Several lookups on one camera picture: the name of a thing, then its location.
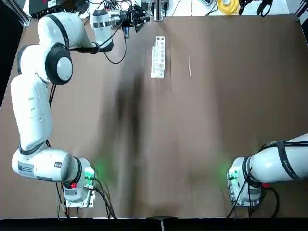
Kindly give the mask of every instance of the red button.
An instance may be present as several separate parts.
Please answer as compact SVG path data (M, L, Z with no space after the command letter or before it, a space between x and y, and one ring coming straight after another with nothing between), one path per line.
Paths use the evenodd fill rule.
M262 186L263 186L264 188L269 188L269 187L270 187L270 185L269 185L268 183L263 183Z

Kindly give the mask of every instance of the black cable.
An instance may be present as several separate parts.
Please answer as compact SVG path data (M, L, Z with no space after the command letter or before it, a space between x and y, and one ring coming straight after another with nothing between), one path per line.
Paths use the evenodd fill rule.
M248 197L249 197L249 207L248 207L248 217L250 218L251 209L252 209L252 202L250 199L250 185L248 184Z
M277 191L274 188L266 188L266 190L270 190L274 193L275 197L276 197L276 206L275 206L275 211L273 213L273 215L271 216L271 218L275 218L278 215L279 209L280 209L280 198L279 195L277 193Z
M273 5L273 1L272 1L271 4L269 5L270 7L269 7L269 10L266 12L266 14L263 14L263 10L262 10L262 12L261 12L261 17L262 17L262 18L266 17L266 16L269 14L272 5Z
M63 188L62 184L61 184L61 189L63 191L63 196L64 196L64 188ZM66 200L65 199L64 199L64 207L65 207L66 214L68 214L68 218L70 218L70 216L69 216L69 208L67 208L67 204L66 204Z
M51 91L50 91L50 95L49 95L49 106L51 107L51 104L52 104L52 101L53 101L53 97L54 97L54 93L56 91L56 86L55 84L52 85L51 87ZM50 147L50 143L48 140L46 140L46 145L47 147ZM59 188L58 188L58 184L56 183L56 188L57 188L57 193L58 193L58 197L59 197L59 200L60 200L60 204L62 204L62 199L61 199L61 195L60 195L60 192L59 192ZM65 203L64 203L64 206L65 206L65 212L64 214L66 215L67 218L69 218L68 214L67 214L67 206L66 206L66 200L64 200Z
M178 7L178 5L179 5L179 3L181 2L182 0L179 0L179 2L177 3L177 5L176 5L176 7L175 7L175 9L174 9L174 12L173 12L173 14L172 14L172 16L174 15L174 13L175 13L175 11L177 10L177 7Z
M124 51L124 55L123 55L123 57L122 57L122 59L121 59L120 61L118 61L118 62L111 61L111 60L109 59L109 57L107 56L107 54L104 52L104 54L105 54L106 58L107 58L107 59L108 59L108 61L109 61L109 62L111 62L112 64L119 64L119 63L120 63L120 62L122 62L122 61L123 61L123 59L125 58L125 55L126 55L126 50L127 50L127 46L126 46L126 39L125 39L125 37L124 37L124 42L125 42L125 51Z
M246 179L245 179L245 182L243 183L243 185L242 185L242 187L241 187L241 189L240 189L239 195L238 195L237 198L236 198L236 201L235 201L235 203L234 203L234 206L233 206L233 208L231 209L230 213L227 215L226 218L229 218L229 217L231 216L232 212L234 211L234 209L236 208L237 202L238 202L238 200L239 200L239 198L240 198L240 195L241 195L241 193L242 193L242 191L243 191L243 189L244 189L244 186L245 186L245 184L247 183L249 177L250 177L250 176L249 176L249 174L248 174L248 176L247 176Z
M205 15L205 16L209 16L212 12L215 12L218 10L218 6L217 6L217 1L215 2L214 6L212 7L212 9Z
M102 197L102 199L105 201L105 205L107 206L107 209L110 211L112 217L113 217L114 219L117 219L116 215L115 215L115 214L112 212L112 210L110 209L110 206L109 206L109 204L108 204L108 201L107 201L105 195L104 195L100 190L98 190L97 188L94 188L94 190L95 190L96 192L98 192L98 194L99 194L99 195Z
M102 189L103 195L106 195L105 190L104 190L104 188L103 188L101 182L100 182L97 178L95 178L95 181L97 181L98 184L100 185L100 188ZM110 198L109 189L108 189L108 187L107 187L106 184L105 184L105 186L106 186L106 189L107 189L107 192L108 192L108 194L107 194L108 204L109 204L109 207L110 207L110 209L111 209L109 213L108 213L107 204L105 204L105 206L106 206L107 216L108 216L108 218L110 218L111 213L115 214L115 212L114 212L114 208L113 208L112 203L111 203L111 198Z
M122 19L122 21L121 21L119 27L116 29L116 31L115 31L105 42L103 42L102 44L100 44L99 47L101 47L101 46L104 45L106 42L108 42L108 41L116 34L116 32L121 28L121 26L122 26L122 24L123 24L123 22L124 22L124 20L125 20L125 18L126 18L126 16L127 16L127 14L128 14L128 11L127 11L126 14L124 15L124 17L123 17L123 19Z
M90 17L91 17L91 13L90 13L90 3L91 3L91 4L99 4L99 6L98 6L96 9L98 9L103 3L105 4L105 1L104 1L104 0L102 0L102 1L99 2L99 3L94 3L94 2L91 2L91 1L89 1L89 0L86 0L86 2L88 3L87 13L89 14L89 16L87 17L87 20L84 22L83 25L85 25L85 24L88 22L88 20L90 19Z
M192 6L193 6L193 2L192 2L193 0L191 0L191 16L193 15L192 13L193 13L193 10L192 10Z
M59 188L58 188L58 183L56 182L56 188L57 188L57 193L58 193L58 197L59 197L59 200L60 200L60 205L62 205L62 199L61 199L61 195L60 195L60 192L59 192ZM58 219L59 218L59 214L60 214L60 205L59 205L59 210L58 210Z

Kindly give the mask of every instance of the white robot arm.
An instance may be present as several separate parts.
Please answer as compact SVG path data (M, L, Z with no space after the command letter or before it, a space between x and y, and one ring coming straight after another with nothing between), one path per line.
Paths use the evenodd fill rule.
M227 171L229 196L235 206L260 202L262 183L308 177L308 133L289 141L272 141L255 155L238 157Z
M52 131L48 85L63 85L73 74L71 50L107 52L113 47L112 27L123 28L145 23L143 11L96 10L91 17L96 42L90 42L82 21L72 13L54 13L38 22L39 45L23 47L17 55L19 75L11 83L13 110L20 135L12 168L17 174L64 184L64 196L71 202L88 201L86 185L95 177L90 163L70 153L48 147Z

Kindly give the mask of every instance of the white wall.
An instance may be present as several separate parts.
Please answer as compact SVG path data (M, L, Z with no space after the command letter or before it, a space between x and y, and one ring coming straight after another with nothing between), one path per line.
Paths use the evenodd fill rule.
M301 0L286 0L289 12L295 13L300 6ZM305 11L300 17L300 23L302 24L308 18L308 12Z

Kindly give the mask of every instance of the brown table surface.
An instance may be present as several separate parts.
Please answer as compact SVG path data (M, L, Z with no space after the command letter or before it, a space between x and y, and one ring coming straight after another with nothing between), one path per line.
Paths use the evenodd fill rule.
M95 40L89 24L86 30ZM165 79L150 79L156 35L166 36ZM33 21L20 47L38 42ZM116 61L121 33L114 43L108 55ZM225 170L233 160L308 130L308 50L292 15L168 17L131 33L127 46L118 65L102 53L72 52L74 75L56 89L50 138L53 147L91 161L119 217L224 217L231 209ZM16 70L15 63L11 79ZM10 87L0 129L0 217L55 217L55 185L11 169L19 135ZM308 215L307 181L274 187L280 217ZM274 206L269 193L255 216L270 216ZM105 216L101 198L79 215Z

